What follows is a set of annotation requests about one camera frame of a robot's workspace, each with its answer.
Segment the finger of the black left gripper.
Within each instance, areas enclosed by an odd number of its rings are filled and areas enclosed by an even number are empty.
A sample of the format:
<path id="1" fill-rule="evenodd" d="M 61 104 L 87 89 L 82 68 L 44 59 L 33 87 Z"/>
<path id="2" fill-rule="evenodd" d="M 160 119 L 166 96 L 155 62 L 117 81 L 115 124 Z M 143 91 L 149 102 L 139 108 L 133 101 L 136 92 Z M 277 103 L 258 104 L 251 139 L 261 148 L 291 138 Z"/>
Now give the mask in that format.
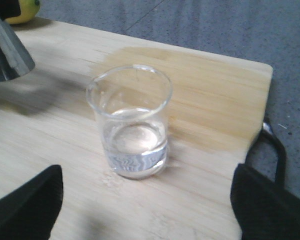
<path id="1" fill-rule="evenodd" d="M 0 18 L 8 19 L 21 15 L 19 0 L 0 0 Z"/>

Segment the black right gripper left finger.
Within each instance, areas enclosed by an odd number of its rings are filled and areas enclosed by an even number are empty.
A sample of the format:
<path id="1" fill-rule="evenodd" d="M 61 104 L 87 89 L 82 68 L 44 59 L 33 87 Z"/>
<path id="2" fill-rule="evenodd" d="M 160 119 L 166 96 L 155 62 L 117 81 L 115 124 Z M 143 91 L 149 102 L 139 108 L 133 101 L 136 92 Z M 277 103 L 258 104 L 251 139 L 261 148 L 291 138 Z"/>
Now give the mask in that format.
<path id="1" fill-rule="evenodd" d="M 0 199 L 0 240 L 48 240 L 63 204 L 60 165 L 51 165 Z"/>

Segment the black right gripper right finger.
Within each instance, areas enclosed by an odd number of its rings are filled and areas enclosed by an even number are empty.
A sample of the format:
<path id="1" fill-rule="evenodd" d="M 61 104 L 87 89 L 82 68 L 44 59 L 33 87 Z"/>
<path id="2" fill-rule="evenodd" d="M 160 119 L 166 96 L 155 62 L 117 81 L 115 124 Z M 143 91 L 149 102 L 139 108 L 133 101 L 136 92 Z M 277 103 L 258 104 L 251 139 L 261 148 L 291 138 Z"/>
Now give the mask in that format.
<path id="1" fill-rule="evenodd" d="M 300 240 L 300 199 L 255 169 L 239 164 L 231 206 L 244 240 Z"/>

